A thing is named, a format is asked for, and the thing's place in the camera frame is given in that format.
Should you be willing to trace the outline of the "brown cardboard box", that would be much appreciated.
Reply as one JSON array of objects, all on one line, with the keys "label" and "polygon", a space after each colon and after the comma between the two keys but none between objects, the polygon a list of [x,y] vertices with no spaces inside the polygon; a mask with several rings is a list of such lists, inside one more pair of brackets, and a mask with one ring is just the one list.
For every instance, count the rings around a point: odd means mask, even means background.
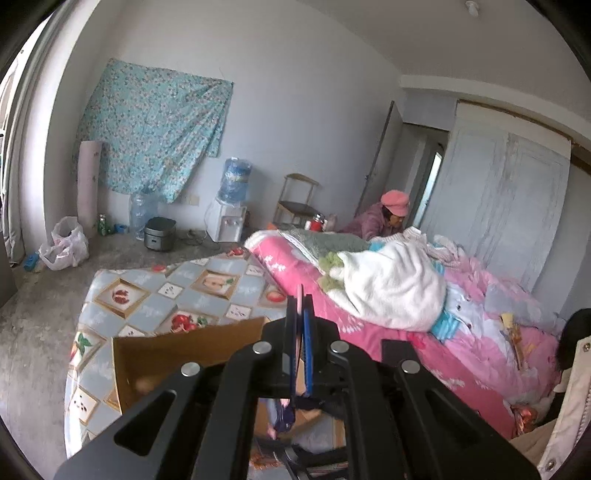
[{"label": "brown cardboard box", "polygon": [[259,340],[267,323],[269,318],[258,317],[189,332],[114,338],[112,358],[119,410],[126,412],[187,362],[209,367],[228,361],[239,348]]}]

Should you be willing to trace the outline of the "pink floral quilt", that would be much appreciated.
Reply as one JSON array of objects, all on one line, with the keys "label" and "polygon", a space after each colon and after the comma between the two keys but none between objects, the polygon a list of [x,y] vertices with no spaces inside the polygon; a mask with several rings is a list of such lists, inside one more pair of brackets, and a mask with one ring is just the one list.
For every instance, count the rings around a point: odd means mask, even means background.
[{"label": "pink floral quilt", "polygon": [[502,436],[515,436],[513,405],[534,404],[559,382],[555,363],[558,340],[532,327],[520,329],[525,366],[518,368],[512,352],[501,352],[493,340],[472,340],[457,332],[445,342],[430,333],[394,330],[363,321],[339,308],[318,286],[320,273],[301,251],[277,231],[259,231],[245,241],[250,251],[288,295],[297,287],[312,296],[315,313],[335,322],[341,338],[382,359],[384,340],[410,342],[420,361]]}]

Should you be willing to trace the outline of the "black rice cooker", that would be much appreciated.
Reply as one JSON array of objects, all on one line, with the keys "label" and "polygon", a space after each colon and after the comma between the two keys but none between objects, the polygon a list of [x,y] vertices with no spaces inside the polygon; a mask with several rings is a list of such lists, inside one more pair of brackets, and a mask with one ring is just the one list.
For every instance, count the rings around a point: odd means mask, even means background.
[{"label": "black rice cooker", "polygon": [[152,217],[144,227],[144,246],[151,251],[169,252],[176,239],[176,221],[165,217]]}]

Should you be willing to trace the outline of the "fruit-pattern blue tablecloth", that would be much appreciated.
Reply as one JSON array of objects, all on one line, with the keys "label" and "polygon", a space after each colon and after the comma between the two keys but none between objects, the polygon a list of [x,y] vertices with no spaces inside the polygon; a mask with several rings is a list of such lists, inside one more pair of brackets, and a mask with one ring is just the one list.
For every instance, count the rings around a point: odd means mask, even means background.
[{"label": "fruit-pattern blue tablecloth", "polygon": [[82,304],[64,395],[64,442],[73,456],[122,412],[112,340],[188,333],[286,313],[287,296],[245,248],[144,269],[103,269]]}]

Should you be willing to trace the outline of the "blue water bottle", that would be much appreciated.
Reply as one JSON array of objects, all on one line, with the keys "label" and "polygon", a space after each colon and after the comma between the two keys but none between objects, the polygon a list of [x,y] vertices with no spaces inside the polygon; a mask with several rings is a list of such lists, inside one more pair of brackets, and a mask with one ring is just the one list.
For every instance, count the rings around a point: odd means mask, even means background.
[{"label": "blue water bottle", "polygon": [[221,202],[237,204],[245,201],[249,189],[249,177],[252,173],[252,164],[249,161],[230,157],[224,163],[221,176],[221,186],[217,192],[217,198]]}]

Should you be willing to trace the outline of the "clear plastic water jug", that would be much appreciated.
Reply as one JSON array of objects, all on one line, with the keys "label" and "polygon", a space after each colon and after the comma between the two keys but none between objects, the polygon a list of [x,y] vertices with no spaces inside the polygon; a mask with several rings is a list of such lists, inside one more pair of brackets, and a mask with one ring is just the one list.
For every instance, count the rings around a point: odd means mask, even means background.
[{"label": "clear plastic water jug", "polygon": [[154,192],[139,191],[129,198],[129,232],[139,241],[144,240],[146,223],[157,215],[158,195]]}]

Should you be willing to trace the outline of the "wooden chair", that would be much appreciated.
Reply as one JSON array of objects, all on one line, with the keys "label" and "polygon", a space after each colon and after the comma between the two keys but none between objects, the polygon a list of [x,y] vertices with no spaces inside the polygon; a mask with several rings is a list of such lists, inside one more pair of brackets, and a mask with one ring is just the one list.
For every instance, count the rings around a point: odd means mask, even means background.
[{"label": "wooden chair", "polygon": [[[298,184],[308,187],[304,200],[293,199],[293,193],[301,190],[297,187]],[[301,173],[290,173],[284,176],[283,188],[273,214],[273,224],[280,225],[283,223],[283,217],[286,217],[288,225],[303,226],[305,222],[314,218],[320,211],[311,205],[311,200],[319,186],[321,184],[317,180]]]}]

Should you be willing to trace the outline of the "white wardrobe door panel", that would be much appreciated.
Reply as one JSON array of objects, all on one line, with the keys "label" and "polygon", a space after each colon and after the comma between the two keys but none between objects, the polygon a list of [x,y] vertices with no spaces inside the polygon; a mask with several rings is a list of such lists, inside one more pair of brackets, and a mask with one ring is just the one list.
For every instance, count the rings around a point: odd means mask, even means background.
[{"label": "white wardrobe door panel", "polygon": [[459,103],[422,231],[532,290],[562,215],[571,147],[539,123]]}]

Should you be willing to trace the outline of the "white water dispenser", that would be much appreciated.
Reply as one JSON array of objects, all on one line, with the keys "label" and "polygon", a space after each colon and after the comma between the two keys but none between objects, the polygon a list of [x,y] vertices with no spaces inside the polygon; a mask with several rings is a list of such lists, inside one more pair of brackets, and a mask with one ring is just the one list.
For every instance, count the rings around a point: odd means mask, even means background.
[{"label": "white water dispenser", "polygon": [[242,237],[246,206],[224,203],[214,198],[204,215],[206,231],[215,243],[235,243]]}]

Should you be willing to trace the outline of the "person in pink hat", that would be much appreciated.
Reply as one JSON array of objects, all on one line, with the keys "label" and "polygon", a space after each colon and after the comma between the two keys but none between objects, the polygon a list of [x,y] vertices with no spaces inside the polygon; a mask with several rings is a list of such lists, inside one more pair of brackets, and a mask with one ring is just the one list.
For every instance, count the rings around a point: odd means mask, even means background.
[{"label": "person in pink hat", "polygon": [[409,195],[400,190],[384,193],[379,202],[353,218],[339,233],[352,234],[370,241],[390,236],[401,230],[410,207]]}]

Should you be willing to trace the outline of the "beige jacket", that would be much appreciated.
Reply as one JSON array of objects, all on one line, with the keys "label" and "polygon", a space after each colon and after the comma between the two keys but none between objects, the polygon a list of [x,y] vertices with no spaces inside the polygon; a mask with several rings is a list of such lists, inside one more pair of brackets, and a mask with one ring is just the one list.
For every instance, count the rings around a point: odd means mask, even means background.
[{"label": "beige jacket", "polygon": [[590,478],[590,337],[578,341],[556,420],[510,441],[541,479]]}]

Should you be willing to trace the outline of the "white fluffy blanket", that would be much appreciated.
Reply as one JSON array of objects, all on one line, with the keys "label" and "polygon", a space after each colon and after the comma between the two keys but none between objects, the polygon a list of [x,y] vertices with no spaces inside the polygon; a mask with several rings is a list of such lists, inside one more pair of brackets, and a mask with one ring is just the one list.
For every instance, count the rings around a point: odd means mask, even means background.
[{"label": "white fluffy blanket", "polygon": [[444,309],[446,281],[413,244],[394,240],[377,250],[331,252],[318,260],[318,267],[322,291],[363,321],[427,332]]}]

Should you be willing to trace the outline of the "rolled pink mat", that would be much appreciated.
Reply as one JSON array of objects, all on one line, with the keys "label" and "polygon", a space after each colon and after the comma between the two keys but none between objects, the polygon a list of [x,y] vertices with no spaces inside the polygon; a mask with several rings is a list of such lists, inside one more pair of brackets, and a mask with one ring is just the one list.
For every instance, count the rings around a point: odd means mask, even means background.
[{"label": "rolled pink mat", "polygon": [[101,149],[100,141],[82,141],[78,153],[77,218],[88,239],[97,234]]}]

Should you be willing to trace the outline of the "white plastic bag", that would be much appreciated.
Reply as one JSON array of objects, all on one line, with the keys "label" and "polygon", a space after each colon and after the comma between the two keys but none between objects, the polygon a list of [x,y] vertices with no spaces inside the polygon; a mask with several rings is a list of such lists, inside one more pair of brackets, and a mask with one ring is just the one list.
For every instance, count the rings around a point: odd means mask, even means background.
[{"label": "white plastic bag", "polygon": [[40,260],[52,271],[77,267],[89,258],[88,239],[75,216],[63,217],[51,231],[51,242],[38,249]]}]

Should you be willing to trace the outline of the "teal floral hanging cloth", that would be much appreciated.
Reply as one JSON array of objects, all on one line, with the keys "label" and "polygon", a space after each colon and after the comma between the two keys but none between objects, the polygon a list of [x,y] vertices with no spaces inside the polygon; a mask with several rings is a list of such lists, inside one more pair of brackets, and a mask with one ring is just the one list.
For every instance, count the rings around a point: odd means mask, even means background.
[{"label": "teal floral hanging cloth", "polygon": [[173,203],[204,158],[221,149],[228,80],[110,59],[79,121],[75,145],[101,143],[99,183]]}]

